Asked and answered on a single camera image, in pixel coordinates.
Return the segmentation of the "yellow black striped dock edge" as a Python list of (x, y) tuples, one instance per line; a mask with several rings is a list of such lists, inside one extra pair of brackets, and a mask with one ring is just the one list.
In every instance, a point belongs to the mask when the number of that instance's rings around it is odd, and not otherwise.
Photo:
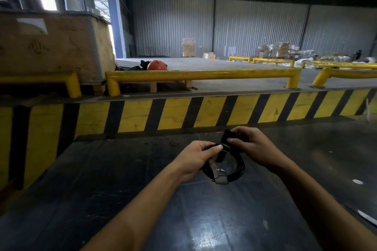
[(0, 190), (23, 189), (80, 136), (377, 114), (377, 88), (0, 107)]

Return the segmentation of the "blue steel column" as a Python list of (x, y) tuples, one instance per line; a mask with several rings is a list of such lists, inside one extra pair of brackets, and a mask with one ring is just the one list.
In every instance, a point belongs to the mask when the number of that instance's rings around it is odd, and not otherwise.
[(116, 58), (125, 58), (125, 39), (120, 0), (108, 0)]

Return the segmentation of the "person's left forearm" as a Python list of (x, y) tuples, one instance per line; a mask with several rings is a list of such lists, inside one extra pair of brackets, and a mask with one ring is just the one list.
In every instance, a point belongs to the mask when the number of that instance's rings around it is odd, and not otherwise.
[(169, 164), (80, 251), (141, 251), (177, 187), (194, 174)]

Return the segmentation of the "long yellow guard rail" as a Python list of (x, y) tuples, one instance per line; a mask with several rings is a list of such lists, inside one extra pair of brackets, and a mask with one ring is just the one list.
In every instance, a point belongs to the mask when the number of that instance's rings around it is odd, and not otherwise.
[(301, 69), (221, 69), (221, 70), (166, 70), (166, 71), (111, 71), (106, 72), (106, 85), (110, 96), (119, 96), (120, 83), (145, 82), (177, 82), (193, 80), (227, 80), (227, 79), (259, 79), (287, 78), (286, 88), (296, 89), (300, 79)]

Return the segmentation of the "pile of plastic bags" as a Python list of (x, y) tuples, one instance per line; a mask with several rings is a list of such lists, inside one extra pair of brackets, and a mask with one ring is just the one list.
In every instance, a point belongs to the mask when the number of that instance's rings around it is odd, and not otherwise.
[(361, 51), (356, 51), (351, 55), (332, 53), (325, 55), (318, 55), (314, 58), (316, 61), (321, 62), (342, 62), (342, 63), (376, 63), (377, 57), (363, 57)]

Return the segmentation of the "white plastic strip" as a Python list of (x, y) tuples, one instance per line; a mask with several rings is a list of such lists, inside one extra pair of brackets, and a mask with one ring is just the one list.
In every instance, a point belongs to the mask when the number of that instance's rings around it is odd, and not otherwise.
[(356, 210), (356, 212), (367, 222), (369, 222), (371, 225), (375, 226), (377, 228), (377, 219), (371, 217), (370, 215), (366, 214), (365, 212), (362, 212), (361, 210)]

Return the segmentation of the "black cloth bundle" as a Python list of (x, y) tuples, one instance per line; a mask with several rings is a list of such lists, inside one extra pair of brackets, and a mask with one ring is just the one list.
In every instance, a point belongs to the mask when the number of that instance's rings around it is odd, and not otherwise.
[(120, 66), (116, 63), (115, 71), (146, 71), (151, 61), (141, 60), (140, 63), (132, 67)]

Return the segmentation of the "person's right hand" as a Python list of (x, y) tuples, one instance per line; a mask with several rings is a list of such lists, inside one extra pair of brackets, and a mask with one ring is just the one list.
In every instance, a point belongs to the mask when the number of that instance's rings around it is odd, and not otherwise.
[(238, 138), (246, 142), (246, 147), (238, 147), (257, 164), (271, 172), (282, 168), (289, 160), (271, 141), (256, 127), (237, 126), (231, 130)]

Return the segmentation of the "person's left hand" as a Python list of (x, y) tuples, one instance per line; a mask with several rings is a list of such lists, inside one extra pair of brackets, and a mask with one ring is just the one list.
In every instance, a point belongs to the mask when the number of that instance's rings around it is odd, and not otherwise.
[(204, 149), (213, 144), (209, 141), (195, 140), (174, 159), (172, 163), (179, 171), (181, 182), (190, 181), (206, 162), (212, 162), (217, 157), (204, 157)]

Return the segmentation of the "wrapped pallet of goods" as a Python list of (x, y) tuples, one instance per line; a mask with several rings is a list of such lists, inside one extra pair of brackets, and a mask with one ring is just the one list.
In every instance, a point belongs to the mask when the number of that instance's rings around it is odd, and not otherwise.
[(182, 39), (182, 57), (195, 57), (196, 47), (194, 38)]

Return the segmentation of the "short yellow guard rail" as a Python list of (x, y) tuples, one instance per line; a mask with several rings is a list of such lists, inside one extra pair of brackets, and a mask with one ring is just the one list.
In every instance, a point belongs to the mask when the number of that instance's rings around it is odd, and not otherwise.
[(0, 76), (0, 84), (53, 84), (63, 83), (70, 98), (82, 96), (78, 75), (73, 73), (43, 73)]

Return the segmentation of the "wooden pallet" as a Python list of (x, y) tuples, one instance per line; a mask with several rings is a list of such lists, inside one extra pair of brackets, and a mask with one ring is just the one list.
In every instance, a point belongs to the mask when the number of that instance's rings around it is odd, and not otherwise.
[[(198, 90), (192, 81), (168, 81), (168, 82), (119, 82), (121, 93), (157, 93), (169, 91)], [(106, 81), (80, 83), (83, 95), (105, 96), (108, 94)]]

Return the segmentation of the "pile of wrapped goods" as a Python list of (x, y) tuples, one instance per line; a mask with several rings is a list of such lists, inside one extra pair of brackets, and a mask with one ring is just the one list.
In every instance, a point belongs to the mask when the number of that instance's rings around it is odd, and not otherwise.
[(255, 54), (259, 58), (299, 60), (316, 56), (313, 49), (301, 50), (299, 46), (291, 45), (289, 42), (277, 42), (274, 44), (263, 44), (258, 46)]

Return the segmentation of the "person's right forearm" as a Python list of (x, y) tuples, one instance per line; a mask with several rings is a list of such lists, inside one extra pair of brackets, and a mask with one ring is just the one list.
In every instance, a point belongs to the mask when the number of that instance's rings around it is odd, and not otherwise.
[(265, 166), (280, 177), (324, 251), (377, 251), (377, 235), (295, 162), (278, 154)]

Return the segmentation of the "large plywood crate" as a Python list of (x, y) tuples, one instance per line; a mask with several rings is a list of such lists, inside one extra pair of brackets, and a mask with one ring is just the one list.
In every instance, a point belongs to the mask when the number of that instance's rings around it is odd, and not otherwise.
[(0, 76), (75, 72), (102, 82), (116, 68), (108, 26), (91, 12), (0, 10)]

